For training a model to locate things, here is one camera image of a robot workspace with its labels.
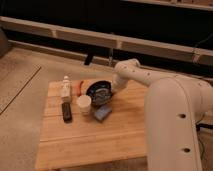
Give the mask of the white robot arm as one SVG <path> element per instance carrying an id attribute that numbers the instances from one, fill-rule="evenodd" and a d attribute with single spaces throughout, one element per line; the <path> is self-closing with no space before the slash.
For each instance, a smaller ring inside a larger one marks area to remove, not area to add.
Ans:
<path id="1" fill-rule="evenodd" d="M 118 62 L 112 90 L 130 80 L 148 87 L 144 115 L 149 171 L 202 171 L 196 119 L 213 109 L 213 85 L 182 74 L 142 69 L 136 59 Z"/>

